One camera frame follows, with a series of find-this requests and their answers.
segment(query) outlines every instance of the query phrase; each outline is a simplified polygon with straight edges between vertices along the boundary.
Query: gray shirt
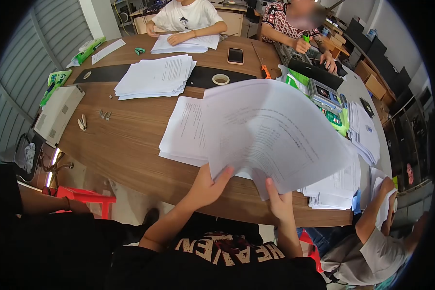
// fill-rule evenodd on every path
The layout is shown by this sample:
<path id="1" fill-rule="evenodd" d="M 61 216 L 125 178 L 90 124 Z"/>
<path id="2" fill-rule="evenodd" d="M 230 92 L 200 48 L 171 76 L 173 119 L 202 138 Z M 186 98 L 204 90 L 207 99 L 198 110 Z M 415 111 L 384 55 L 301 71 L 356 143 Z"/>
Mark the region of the gray shirt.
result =
<path id="1" fill-rule="evenodd" d="M 403 239 L 385 237 L 374 229 L 363 245 L 356 234 L 343 239 L 321 259 L 322 269 L 352 285 L 374 285 L 387 280 L 406 261 Z"/>

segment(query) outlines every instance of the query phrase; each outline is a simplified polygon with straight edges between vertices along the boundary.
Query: smartphone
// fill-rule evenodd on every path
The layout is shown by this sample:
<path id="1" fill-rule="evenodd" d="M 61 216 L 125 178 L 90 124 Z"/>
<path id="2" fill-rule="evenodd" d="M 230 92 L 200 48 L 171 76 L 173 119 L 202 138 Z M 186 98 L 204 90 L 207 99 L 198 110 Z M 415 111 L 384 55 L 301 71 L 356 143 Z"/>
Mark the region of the smartphone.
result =
<path id="1" fill-rule="evenodd" d="M 361 103 L 363 104 L 365 111 L 367 112 L 369 117 L 372 118 L 374 116 L 374 112 L 372 111 L 371 105 L 369 105 L 369 103 L 363 98 L 360 98 L 360 100 Z"/>
<path id="2" fill-rule="evenodd" d="M 227 62 L 234 65 L 244 64 L 244 51 L 239 48 L 229 48 Z"/>

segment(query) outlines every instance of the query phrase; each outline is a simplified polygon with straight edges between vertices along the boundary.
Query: shoe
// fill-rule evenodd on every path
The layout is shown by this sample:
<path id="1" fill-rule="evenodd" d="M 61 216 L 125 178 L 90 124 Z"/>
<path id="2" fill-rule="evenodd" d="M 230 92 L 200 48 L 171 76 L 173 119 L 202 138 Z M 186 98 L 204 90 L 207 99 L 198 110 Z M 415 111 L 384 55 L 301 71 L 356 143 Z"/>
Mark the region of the shoe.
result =
<path id="1" fill-rule="evenodd" d="M 160 211 L 155 207 L 150 209 L 143 219 L 142 225 L 146 225 L 146 228 L 151 227 L 160 218 Z"/>

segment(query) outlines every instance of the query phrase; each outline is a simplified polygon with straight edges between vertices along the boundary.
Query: orange screwdriver handle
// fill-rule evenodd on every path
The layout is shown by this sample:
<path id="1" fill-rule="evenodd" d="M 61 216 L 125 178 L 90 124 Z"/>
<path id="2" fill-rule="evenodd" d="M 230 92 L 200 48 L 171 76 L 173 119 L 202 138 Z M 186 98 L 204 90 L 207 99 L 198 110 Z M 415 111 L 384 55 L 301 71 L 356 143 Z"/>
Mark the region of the orange screwdriver handle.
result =
<path id="1" fill-rule="evenodd" d="M 265 65 L 261 66 L 261 73 L 262 73 L 262 78 L 271 79 L 271 74 L 269 74 L 268 67 L 266 67 Z"/>

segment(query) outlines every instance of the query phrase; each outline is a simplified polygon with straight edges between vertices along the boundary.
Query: cardboard box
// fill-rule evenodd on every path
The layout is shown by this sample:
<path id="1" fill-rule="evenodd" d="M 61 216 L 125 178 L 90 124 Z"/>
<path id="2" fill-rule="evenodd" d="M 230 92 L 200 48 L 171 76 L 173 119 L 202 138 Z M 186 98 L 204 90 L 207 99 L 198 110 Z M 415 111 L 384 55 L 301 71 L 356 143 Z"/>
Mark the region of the cardboard box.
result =
<path id="1" fill-rule="evenodd" d="M 329 29 L 330 34 L 335 37 L 337 40 L 339 40 L 341 43 L 345 44 L 347 42 L 346 39 L 343 38 L 343 36 L 337 32 L 335 32 L 335 30 L 333 29 Z"/>
<path id="2" fill-rule="evenodd" d="M 333 25 L 332 23 L 330 23 L 330 22 L 324 21 L 324 25 L 325 25 L 327 28 L 333 29 L 335 32 L 337 32 L 337 33 L 340 34 L 340 35 L 343 34 L 343 31 L 342 31 L 340 28 L 334 26 L 334 25 Z"/>
<path id="3" fill-rule="evenodd" d="M 382 123 L 383 125 L 388 120 L 388 113 L 383 109 L 385 105 L 381 101 L 377 100 L 377 98 L 375 97 L 372 97 L 372 102 L 374 103 L 374 107 L 377 110 L 380 123 Z"/>
<path id="4" fill-rule="evenodd" d="M 386 89 L 378 82 L 374 75 L 370 75 L 364 83 L 365 87 L 376 97 L 381 100 L 386 93 Z"/>
<path id="5" fill-rule="evenodd" d="M 365 64 L 364 61 L 360 60 L 358 62 L 358 64 L 356 65 L 356 68 L 354 69 L 354 72 L 360 76 L 360 78 L 362 79 L 363 83 L 365 83 L 365 81 L 367 81 L 367 78 L 370 75 L 373 75 L 376 79 L 378 78 L 378 74 L 376 72 L 374 72 L 374 70 Z"/>
<path id="6" fill-rule="evenodd" d="M 329 39 L 330 41 L 335 44 L 338 47 L 341 47 L 343 43 L 341 43 L 337 38 L 335 38 L 333 35 L 331 35 L 330 33 L 328 34 L 330 35 Z"/>

